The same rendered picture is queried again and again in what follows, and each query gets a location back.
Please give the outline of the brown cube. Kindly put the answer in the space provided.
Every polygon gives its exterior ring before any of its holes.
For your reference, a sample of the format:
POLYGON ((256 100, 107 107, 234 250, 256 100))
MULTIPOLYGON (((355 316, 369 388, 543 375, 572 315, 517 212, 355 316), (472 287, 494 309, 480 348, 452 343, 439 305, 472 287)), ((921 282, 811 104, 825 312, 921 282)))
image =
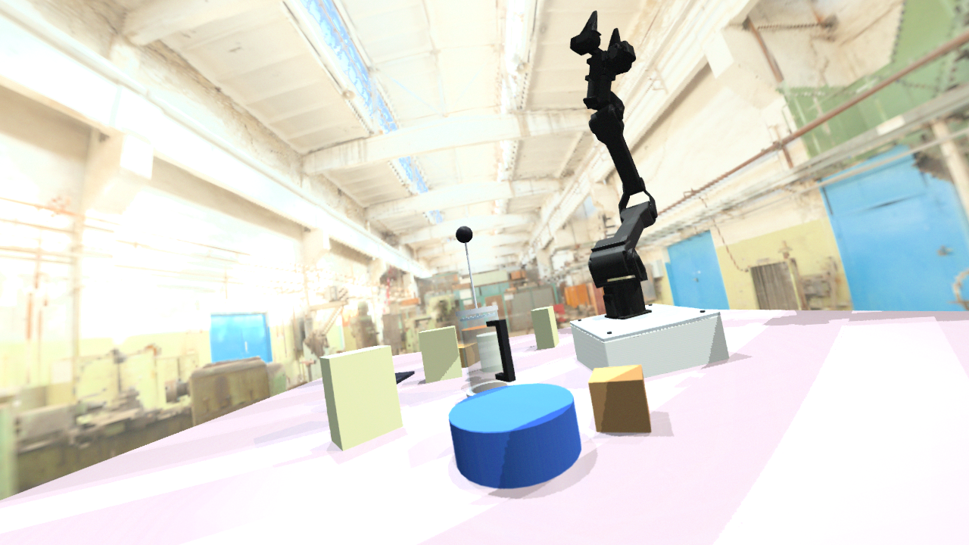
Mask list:
POLYGON ((596 432, 652 432, 641 365, 595 368, 587 385, 596 432))

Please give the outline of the blue cylinder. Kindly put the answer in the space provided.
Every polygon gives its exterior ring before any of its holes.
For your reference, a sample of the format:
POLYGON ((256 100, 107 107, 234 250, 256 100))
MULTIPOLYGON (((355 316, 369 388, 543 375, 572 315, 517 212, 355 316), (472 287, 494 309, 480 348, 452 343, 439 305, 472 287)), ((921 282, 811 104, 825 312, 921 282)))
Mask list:
POLYGON ((526 383, 473 394, 449 412, 458 472, 480 486, 534 486, 581 454, 572 392, 526 383))

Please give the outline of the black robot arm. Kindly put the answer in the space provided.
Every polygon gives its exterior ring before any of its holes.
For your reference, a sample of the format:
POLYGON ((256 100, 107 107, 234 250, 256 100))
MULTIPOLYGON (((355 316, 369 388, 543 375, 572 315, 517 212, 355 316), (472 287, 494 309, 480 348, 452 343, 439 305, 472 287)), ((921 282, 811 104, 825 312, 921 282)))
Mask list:
MULTIPOLYGON (((612 71, 612 77, 636 60, 634 46, 628 41, 616 42, 601 52, 603 71, 612 71)), ((618 204, 621 226, 615 237, 600 239, 588 260, 588 269, 596 288, 603 288, 605 318, 632 319, 637 315, 651 313, 645 310, 643 289, 640 282, 647 282, 647 272, 639 253, 634 250, 643 230, 656 222, 658 217, 656 201, 645 189, 643 177, 639 176, 634 160, 623 137, 625 104, 610 91, 608 80, 593 80, 587 84, 584 104, 597 112, 591 114, 588 122, 590 130, 597 139, 606 145, 610 158, 620 177, 623 195, 618 204), (644 192, 649 201, 628 207, 630 196, 644 192), (616 277, 633 276, 617 282, 608 282, 616 277)))

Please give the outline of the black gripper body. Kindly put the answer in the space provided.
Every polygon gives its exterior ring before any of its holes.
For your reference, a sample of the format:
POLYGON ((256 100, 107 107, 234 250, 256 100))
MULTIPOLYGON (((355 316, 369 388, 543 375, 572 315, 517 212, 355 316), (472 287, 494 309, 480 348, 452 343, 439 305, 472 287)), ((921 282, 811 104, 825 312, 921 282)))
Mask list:
MULTIPOLYGON (((602 70, 602 51, 601 48, 598 48, 600 45, 601 36, 598 33, 595 33, 593 29, 588 29, 588 31, 586 30, 584 33, 579 33, 579 35, 571 38, 570 49, 575 53, 579 53, 580 56, 585 55, 586 53, 590 53, 592 55, 592 58, 586 59, 586 64, 590 65, 590 73, 589 75, 585 76, 586 82, 590 83, 597 79, 608 80, 610 83, 615 82, 615 77, 612 77, 612 71, 608 71, 607 73, 606 71, 602 70)), ((630 69, 632 69, 632 64, 617 72, 616 76, 619 73, 627 73, 630 69)))

